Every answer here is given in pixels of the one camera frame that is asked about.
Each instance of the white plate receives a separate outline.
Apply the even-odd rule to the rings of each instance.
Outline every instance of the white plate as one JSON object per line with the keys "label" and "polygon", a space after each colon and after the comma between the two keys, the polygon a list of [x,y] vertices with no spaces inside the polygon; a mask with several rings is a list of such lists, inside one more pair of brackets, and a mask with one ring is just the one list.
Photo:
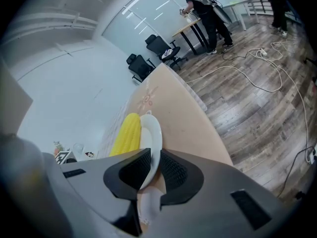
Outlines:
{"label": "white plate", "polygon": [[143,115],[141,119],[140,149],[151,149],[151,170],[140,189],[146,187],[153,179],[160,160],[160,151],[163,147],[162,131],[159,121],[153,115]]}

